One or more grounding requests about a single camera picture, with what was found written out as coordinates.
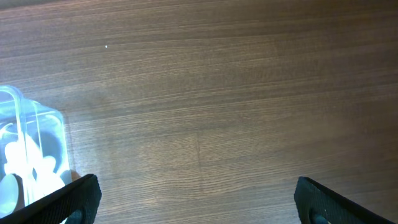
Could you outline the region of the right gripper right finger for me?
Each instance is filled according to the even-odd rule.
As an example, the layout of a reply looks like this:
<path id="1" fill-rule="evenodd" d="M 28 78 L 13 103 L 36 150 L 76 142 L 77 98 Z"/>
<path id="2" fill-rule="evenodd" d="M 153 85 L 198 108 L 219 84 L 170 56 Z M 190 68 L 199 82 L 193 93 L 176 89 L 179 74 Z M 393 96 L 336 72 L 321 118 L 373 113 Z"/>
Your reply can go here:
<path id="1" fill-rule="evenodd" d="M 308 177 L 298 178 L 294 201 L 300 222 L 305 224 L 392 224 Z"/>

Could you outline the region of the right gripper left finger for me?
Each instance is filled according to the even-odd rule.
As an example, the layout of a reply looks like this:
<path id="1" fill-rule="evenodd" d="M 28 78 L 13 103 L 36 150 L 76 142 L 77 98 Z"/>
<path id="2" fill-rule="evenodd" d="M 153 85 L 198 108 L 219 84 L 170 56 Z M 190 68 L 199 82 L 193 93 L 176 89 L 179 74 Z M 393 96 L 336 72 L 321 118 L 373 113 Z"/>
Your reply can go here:
<path id="1" fill-rule="evenodd" d="M 2 218 L 1 224 L 93 224 L 101 197 L 97 176 L 87 174 Z"/>

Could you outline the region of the white plastic spoon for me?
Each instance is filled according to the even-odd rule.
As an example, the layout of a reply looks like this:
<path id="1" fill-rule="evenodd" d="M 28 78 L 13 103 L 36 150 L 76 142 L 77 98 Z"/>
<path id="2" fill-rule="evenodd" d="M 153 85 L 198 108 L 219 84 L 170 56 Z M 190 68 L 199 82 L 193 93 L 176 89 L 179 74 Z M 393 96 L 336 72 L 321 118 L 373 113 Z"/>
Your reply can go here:
<path id="1" fill-rule="evenodd" d="M 16 174 L 22 178 L 23 190 L 27 194 L 24 198 L 29 203 L 38 200 L 40 194 L 37 191 L 34 169 L 38 166 L 42 154 L 37 143 L 26 135 L 24 140 L 8 143 L 5 155 L 7 160 L 4 165 L 5 173 Z"/>
<path id="2" fill-rule="evenodd" d="M 36 184 L 39 192 L 47 196 L 65 186 L 59 175 L 53 172 L 56 160 L 52 156 L 45 156 L 35 164 Z"/>
<path id="3" fill-rule="evenodd" d="M 0 191 L 0 213 L 1 218 L 4 218 L 15 210 L 18 203 L 19 186 L 14 174 L 8 174 L 1 179 Z"/>

